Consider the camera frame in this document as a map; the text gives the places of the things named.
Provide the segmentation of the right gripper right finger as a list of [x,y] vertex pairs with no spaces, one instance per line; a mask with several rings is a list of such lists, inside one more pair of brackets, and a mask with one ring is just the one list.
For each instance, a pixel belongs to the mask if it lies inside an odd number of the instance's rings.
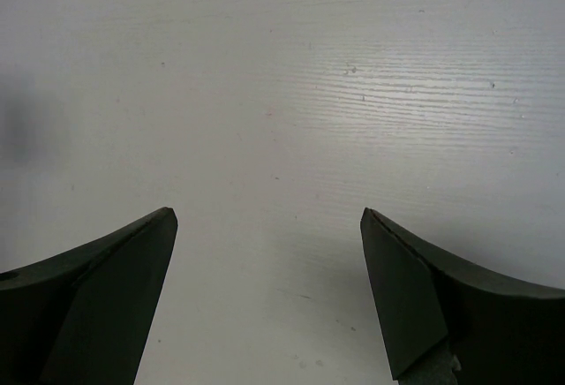
[[360,230],[395,381],[563,383],[563,290],[483,268],[370,208]]

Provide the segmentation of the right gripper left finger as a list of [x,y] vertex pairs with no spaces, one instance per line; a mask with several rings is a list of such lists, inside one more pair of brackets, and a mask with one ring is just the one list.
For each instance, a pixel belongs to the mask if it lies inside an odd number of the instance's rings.
[[160,208],[1,274],[3,384],[132,384],[177,234]]

